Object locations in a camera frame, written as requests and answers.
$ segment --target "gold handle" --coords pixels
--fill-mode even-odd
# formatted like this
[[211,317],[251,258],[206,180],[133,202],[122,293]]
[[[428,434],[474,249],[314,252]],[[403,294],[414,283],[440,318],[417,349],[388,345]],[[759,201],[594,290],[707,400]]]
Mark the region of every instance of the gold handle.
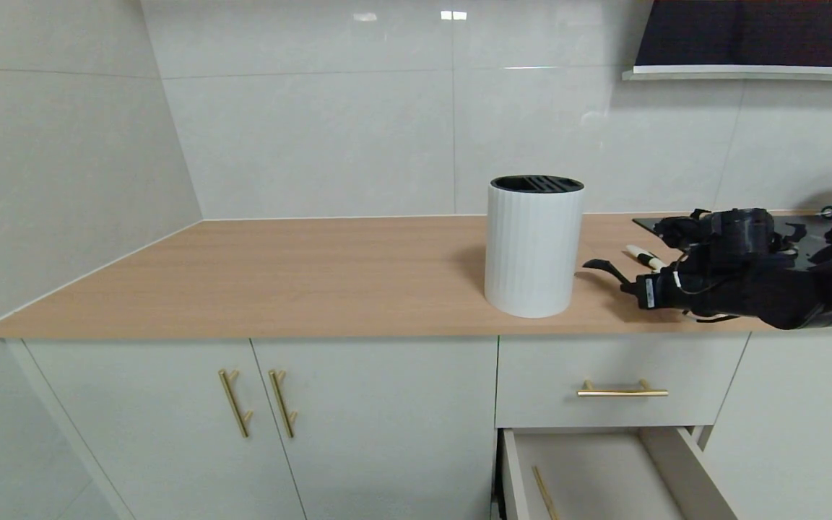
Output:
[[285,430],[288,438],[294,438],[294,419],[298,418],[297,412],[288,412],[285,404],[285,396],[281,393],[281,383],[285,380],[284,370],[269,370],[268,378],[272,381],[272,389],[274,389],[274,398],[278,401],[278,409],[281,410],[281,421],[285,422]]
[[230,408],[233,409],[233,414],[237,418],[237,426],[240,427],[240,434],[243,438],[247,438],[248,430],[246,429],[246,423],[252,418],[252,411],[250,410],[245,414],[240,413],[240,405],[237,404],[237,398],[233,395],[233,389],[230,388],[231,383],[240,375],[240,371],[234,370],[228,374],[227,370],[221,368],[217,374],[220,376],[220,382],[224,385],[224,392],[227,392],[227,400],[230,402]]
[[595,389],[592,381],[584,381],[584,389],[577,391],[578,397],[667,397],[670,391],[666,389],[652,389],[647,381],[641,379],[640,389]]
[[545,481],[541,478],[541,471],[538,471],[538,467],[536,467],[536,465],[532,467],[532,473],[534,473],[535,482],[538,483],[538,491],[541,491],[541,498],[545,501],[547,515],[551,517],[551,520],[560,520],[560,516],[558,516],[558,508],[554,507],[554,501],[551,500],[551,494],[547,492]]

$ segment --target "kitchen counter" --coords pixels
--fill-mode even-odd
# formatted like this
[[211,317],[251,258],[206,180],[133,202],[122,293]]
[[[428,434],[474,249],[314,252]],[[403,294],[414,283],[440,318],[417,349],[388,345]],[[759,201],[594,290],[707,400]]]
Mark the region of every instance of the kitchen counter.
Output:
[[0,319],[0,338],[175,339],[750,332],[637,309],[591,258],[628,277],[633,243],[668,249],[634,214],[584,217],[571,307],[542,319],[483,298],[485,217],[204,221]]

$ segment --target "cabinet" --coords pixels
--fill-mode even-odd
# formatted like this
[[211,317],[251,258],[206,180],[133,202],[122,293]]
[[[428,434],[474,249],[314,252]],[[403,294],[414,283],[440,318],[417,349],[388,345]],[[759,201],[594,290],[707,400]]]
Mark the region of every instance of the cabinet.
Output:
[[684,428],[503,430],[506,520],[738,520]]
[[136,520],[303,520],[248,339],[26,343]]
[[253,344],[310,520],[489,517],[495,337]]
[[[499,428],[713,424],[748,334],[502,336]],[[638,382],[668,395],[605,397]],[[579,397],[585,381],[594,397]]]
[[750,336],[706,458],[750,518],[832,519],[832,330]]

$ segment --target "range hood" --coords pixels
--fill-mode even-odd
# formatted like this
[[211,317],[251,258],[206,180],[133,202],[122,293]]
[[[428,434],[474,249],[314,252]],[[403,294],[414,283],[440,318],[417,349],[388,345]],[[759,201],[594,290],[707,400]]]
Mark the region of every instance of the range hood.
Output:
[[656,0],[622,78],[832,80],[832,0]]

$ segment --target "wall tile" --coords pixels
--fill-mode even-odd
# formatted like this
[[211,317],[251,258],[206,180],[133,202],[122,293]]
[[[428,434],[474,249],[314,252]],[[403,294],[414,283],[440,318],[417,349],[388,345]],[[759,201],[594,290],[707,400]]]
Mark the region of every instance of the wall tile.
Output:
[[205,218],[448,214],[451,72],[165,80]]
[[0,342],[0,520],[59,517],[89,476]]
[[158,79],[0,72],[0,316],[200,217]]
[[157,77],[141,4],[0,0],[0,69]]
[[451,0],[145,2],[164,78],[451,69]]
[[589,212],[712,204],[739,82],[621,82],[617,68],[456,70],[456,210],[502,175],[584,182]]
[[747,82],[717,208],[832,203],[832,82]]
[[633,65],[647,0],[454,0],[456,68]]
[[95,482],[89,482],[57,520],[118,520],[118,514],[111,509]]

